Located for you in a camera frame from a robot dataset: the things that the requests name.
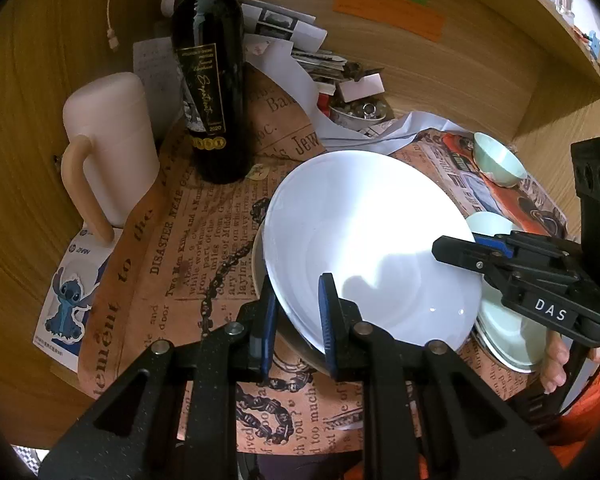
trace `orange sticky note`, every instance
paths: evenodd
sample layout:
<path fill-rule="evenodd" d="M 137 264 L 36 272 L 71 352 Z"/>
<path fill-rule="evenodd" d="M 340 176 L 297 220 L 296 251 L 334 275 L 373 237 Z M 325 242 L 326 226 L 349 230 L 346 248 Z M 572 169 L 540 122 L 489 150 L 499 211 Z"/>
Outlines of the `orange sticky note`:
<path fill-rule="evenodd" d="M 445 17 L 409 0 L 334 0 L 333 10 L 400 27 L 439 41 Z"/>

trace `blue clip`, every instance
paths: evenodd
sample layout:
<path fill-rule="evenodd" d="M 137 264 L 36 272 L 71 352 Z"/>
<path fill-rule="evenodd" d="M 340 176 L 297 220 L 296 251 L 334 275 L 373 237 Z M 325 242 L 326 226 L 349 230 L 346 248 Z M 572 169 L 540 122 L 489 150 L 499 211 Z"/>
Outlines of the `blue clip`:
<path fill-rule="evenodd" d="M 490 236 L 481 236 L 476 233 L 474 233 L 474 239 L 477 244 L 500 251 L 507 258 L 513 258 L 513 249 L 511 249 L 503 240 L 498 240 L 497 238 Z"/>
<path fill-rule="evenodd" d="M 322 325 L 322 340 L 324 342 L 324 357 L 327 363 L 327 370 L 332 375 L 338 371 L 336 361 L 335 338 L 333 335 L 333 325 L 331 324 L 331 309 L 337 308 L 334 301 L 339 301 L 338 295 L 335 297 L 333 291 L 335 283 L 331 274 L 323 274 L 318 279 L 318 307 L 320 309 L 320 323 Z"/>
<path fill-rule="evenodd" d="M 593 57 L 597 61 L 598 56 L 600 55 L 600 40 L 596 37 L 595 30 L 590 31 L 589 37 L 591 39 L 591 42 L 590 42 L 591 53 L 593 54 Z"/>
<path fill-rule="evenodd" d="M 276 323 L 278 320 L 278 298 L 269 281 L 265 277 L 262 285 L 262 300 L 266 302 L 266 314 L 264 319 L 264 333 L 262 335 L 262 364 L 260 371 L 263 377 L 269 377 L 271 364 L 273 362 L 273 347 L 276 341 Z"/>

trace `finger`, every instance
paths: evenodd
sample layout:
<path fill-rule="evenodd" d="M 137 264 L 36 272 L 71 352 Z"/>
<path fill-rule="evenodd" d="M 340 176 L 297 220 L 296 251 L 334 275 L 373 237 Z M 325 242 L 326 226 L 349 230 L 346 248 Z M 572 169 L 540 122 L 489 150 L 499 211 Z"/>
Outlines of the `finger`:
<path fill-rule="evenodd" d="M 553 384 L 551 381 L 542 382 L 542 386 L 544 386 L 544 392 L 546 394 L 552 394 L 556 389 L 555 384 Z"/>
<path fill-rule="evenodd" d="M 559 362 L 545 359 L 540 371 L 540 379 L 542 380 L 542 378 L 544 378 L 542 384 L 552 382 L 556 386 L 562 386 L 567 380 L 567 374 Z"/>
<path fill-rule="evenodd" d="M 591 359 L 595 363 L 600 363 L 600 347 L 592 348 L 589 351 L 589 359 Z"/>
<path fill-rule="evenodd" d="M 560 334 L 552 330 L 546 333 L 546 347 L 544 353 L 549 356 L 550 359 L 560 363 L 561 365 L 567 364 L 569 360 L 569 349 L 565 345 L 564 341 L 560 337 Z"/>

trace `white plate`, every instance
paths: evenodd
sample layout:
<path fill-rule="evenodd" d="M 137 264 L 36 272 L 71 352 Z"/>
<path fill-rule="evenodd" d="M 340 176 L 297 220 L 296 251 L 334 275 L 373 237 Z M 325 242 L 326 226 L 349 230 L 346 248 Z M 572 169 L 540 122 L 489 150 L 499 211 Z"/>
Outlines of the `white plate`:
<path fill-rule="evenodd" d="M 487 236 L 520 230 L 504 216 L 487 211 L 472 214 L 466 222 L 471 231 Z M 478 334 L 498 361 L 518 372 L 530 373 L 538 368 L 544 355 L 546 328 L 502 306 L 502 293 L 484 280 L 478 321 Z"/>
<path fill-rule="evenodd" d="M 324 352 L 318 277 L 333 274 L 341 298 L 396 339 L 465 341 L 481 277 L 431 254 L 442 235 L 473 241 L 446 194 L 394 158 L 353 150 L 317 156 L 282 181 L 264 222 L 273 289 L 299 333 Z"/>

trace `light green bowl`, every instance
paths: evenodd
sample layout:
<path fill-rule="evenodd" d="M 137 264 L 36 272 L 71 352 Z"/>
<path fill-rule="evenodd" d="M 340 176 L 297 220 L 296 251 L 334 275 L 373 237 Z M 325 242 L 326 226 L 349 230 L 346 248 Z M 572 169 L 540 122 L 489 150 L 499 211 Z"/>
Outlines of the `light green bowl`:
<path fill-rule="evenodd" d="M 474 161 L 484 175 L 502 187 L 514 187 L 526 179 L 526 170 L 506 146 L 487 134 L 474 134 Z"/>

